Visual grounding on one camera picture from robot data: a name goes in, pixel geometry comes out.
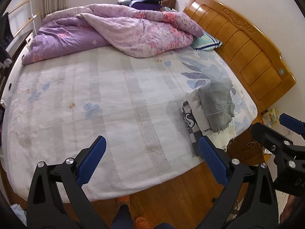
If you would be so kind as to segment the person's right hand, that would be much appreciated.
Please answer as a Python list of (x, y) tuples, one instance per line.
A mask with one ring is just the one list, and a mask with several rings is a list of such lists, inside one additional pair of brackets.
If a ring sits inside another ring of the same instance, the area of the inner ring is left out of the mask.
[(291, 215), (291, 213), (293, 211), (293, 208), (294, 208), (295, 200), (296, 200), (295, 196), (293, 196), (293, 195), (289, 195), (288, 196), (285, 208), (283, 209), (283, 211), (282, 211), (282, 213), (280, 215), (280, 223), (283, 223)]

